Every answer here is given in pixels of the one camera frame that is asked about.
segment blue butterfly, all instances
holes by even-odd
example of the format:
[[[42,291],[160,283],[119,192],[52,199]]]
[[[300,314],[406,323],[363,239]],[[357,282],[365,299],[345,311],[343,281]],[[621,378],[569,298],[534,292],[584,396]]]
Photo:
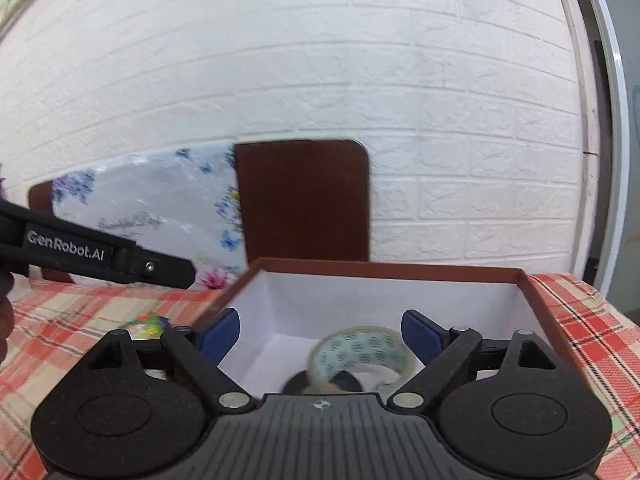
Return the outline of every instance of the blue butterfly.
[[[238,248],[241,240],[242,238],[233,239],[229,230],[225,229],[224,231],[222,231],[222,235],[220,236],[220,245],[222,245],[222,248],[224,250],[233,252]]]

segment brown panel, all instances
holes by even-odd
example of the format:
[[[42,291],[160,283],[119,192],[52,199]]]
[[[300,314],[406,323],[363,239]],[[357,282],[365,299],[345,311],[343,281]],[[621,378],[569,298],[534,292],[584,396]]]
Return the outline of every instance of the brown panel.
[[[511,267],[462,267],[432,266],[415,264],[392,264],[382,262],[336,262],[326,260],[294,260],[284,258],[260,258],[255,260],[249,270],[240,277],[222,296],[213,303],[212,309],[204,312],[194,323],[200,328],[206,325],[216,313],[227,306],[231,300],[260,271],[283,272],[288,274],[314,274],[321,276],[350,276],[354,278],[381,278],[386,280],[425,280],[438,282],[471,283],[513,283],[517,285],[533,310],[542,330],[558,356],[574,368],[586,381],[580,359],[571,350],[543,298],[521,269]]]
[[[31,187],[28,197],[29,209],[53,216],[53,205],[51,203],[52,188],[53,182],[50,180]],[[66,272],[53,269],[42,269],[42,277],[51,282],[74,282]]]
[[[369,259],[369,157],[353,140],[236,145],[249,263]]]

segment pink flower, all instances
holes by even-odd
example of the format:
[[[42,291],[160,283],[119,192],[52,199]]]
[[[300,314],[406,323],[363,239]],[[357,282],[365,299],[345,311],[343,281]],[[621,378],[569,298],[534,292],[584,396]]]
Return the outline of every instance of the pink flower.
[[[227,288],[229,281],[229,276],[225,269],[214,268],[211,272],[204,272],[203,277],[200,279],[200,284],[212,290],[219,290]]]

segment blue gripper pad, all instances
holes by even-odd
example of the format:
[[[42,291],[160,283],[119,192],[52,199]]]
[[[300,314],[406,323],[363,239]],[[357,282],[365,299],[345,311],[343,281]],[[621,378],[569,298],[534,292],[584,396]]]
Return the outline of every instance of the blue gripper pad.
[[[198,348],[214,365],[218,366],[240,337],[240,317],[234,308],[226,308],[213,322],[200,332]]]
[[[447,330],[417,310],[402,315],[402,340],[423,365],[433,361],[451,342]]]

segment tape roll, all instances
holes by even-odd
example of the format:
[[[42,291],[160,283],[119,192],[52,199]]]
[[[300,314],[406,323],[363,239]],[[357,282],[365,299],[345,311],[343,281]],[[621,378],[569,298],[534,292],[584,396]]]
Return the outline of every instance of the tape roll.
[[[388,397],[414,374],[415,355],[402,336],[382,326],[355,326],[331,334],[319,342],[309,355],[309,381],[320,393],[332,392],[329,381],[343,370],[354,373],[362,365],[377,365],[393,370],[399,378],[382,378],[368,392]]]

